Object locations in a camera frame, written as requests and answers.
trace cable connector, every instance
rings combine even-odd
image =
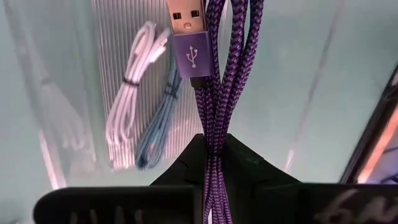
[[[173,46],[182,78],[212,74],[210,38],[202,0],[167,0],[173,30]]]

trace usb logo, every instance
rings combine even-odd
[[[198,56],[198,49],[194,49],[192,46],[189,46],[189,49],[191,50],[191,54],[187,54],[187,58],[192,62],[192,68],[196,68],[197,65],[195,65],[195,58]]]

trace usb-a plug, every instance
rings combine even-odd
[[[193,78],[211,75],[213,64],[203,0],[167,0],[167,6],[180,76]]]

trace purple connector housing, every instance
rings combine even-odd
[[[213,64],[207,31],[174,35],[172,42],[181,78],[211,75]]]

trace blue braided cable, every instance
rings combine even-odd
[[[173,62],[162,103],[134,151],[134,160],[138,169],[153,168],[160,161],[165,151],[175,103],[180,93],[181,81],[182,79]]]

